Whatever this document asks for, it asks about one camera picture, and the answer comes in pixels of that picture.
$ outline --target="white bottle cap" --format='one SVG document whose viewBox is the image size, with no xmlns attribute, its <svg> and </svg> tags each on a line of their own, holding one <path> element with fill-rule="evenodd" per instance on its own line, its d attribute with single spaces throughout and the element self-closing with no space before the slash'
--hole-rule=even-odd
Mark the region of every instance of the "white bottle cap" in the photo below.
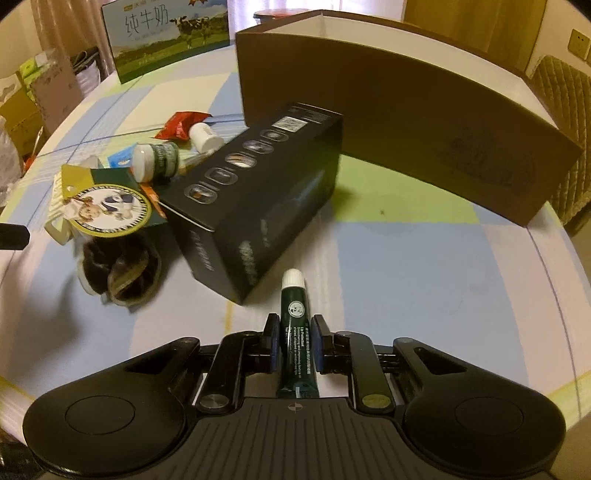
<svg viewBox="0 0 591 480">
<path fill-rule="evenodd" d="M 191 143 L 199 153 L 217 150 L 224 145 L 223 138 L 217 135 L 208 124 L 195 124 L 189 129 Z"/>
<path fill-rule="evenodd" d="M 154 149 L 152 149 L 152 145 L 135 146 L 134 153 L 131 155 L 131 167 L 134 171 L 135 181 L 139 183 L 154 178 Z"/>
</svg>

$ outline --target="wall outlet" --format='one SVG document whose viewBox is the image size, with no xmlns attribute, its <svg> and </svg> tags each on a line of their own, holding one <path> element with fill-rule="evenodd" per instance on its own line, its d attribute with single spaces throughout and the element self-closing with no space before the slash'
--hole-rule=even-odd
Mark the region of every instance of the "wall outlet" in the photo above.
<svg viewBox="0 0 591 480">
<path fill-rule="evenodd" d="M 591 40 L 580 31 L 573 29 L 570 34 L 569 52 L 579 57 L 581 60 L 587 58 L 587 51 Z"/>
</svg>

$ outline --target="red snack packet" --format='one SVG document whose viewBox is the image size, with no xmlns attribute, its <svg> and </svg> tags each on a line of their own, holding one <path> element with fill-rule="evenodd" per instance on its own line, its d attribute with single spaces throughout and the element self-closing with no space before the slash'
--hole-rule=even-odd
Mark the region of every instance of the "red snack packet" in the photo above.
<svg viewBox="0 0 591 480">
<path fill-rule="evenodd" d="M 154 138 L 187 141 L 189 139 L 189 128 L 194 124 L 203 122 L 208 116 L 211 115 L 203 112 L 176 112 Z"/>
</svg>

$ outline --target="brown cardboard box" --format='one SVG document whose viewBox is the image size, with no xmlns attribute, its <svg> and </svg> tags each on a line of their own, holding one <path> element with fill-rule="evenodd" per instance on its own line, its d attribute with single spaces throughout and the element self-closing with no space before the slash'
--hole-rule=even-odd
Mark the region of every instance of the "brown cardboard box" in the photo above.
<svg viewBox="0 0 591 480">
<path fill-rule="evenodd" d="M 0 115 L 21 158 L 31 154 L 43 118 L 16 75 L 0 79 Z"/>
<path fill-rule="evenodd" d="M 56 62 L 31 84 L 49 134 L 56 131 L 83 99 L 70 60 L 57 54 L 54 59 Z"/>
<path fill-rule="evenodd" d="M 313 11 L 236 34 L 247 125 L 287 102 L 344 115 L 343 150 L 520 225 L 581 149 L 527 79 L 412 25 Z"/>
</svg>

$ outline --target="green lip balm tube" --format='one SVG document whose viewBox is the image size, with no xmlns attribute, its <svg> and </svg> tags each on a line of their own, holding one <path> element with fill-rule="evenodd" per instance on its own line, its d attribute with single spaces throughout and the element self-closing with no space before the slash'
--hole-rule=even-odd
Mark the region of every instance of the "green lip balm tube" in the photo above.
<svg viewBox="0 0 591 480">
<path fill-rule="evenodd" d="M 281 379 L 278 398 L 318 398 L 310 345 L 306 284 L 301 271 L 283 274 L 281 287 Z"/>
</svg>

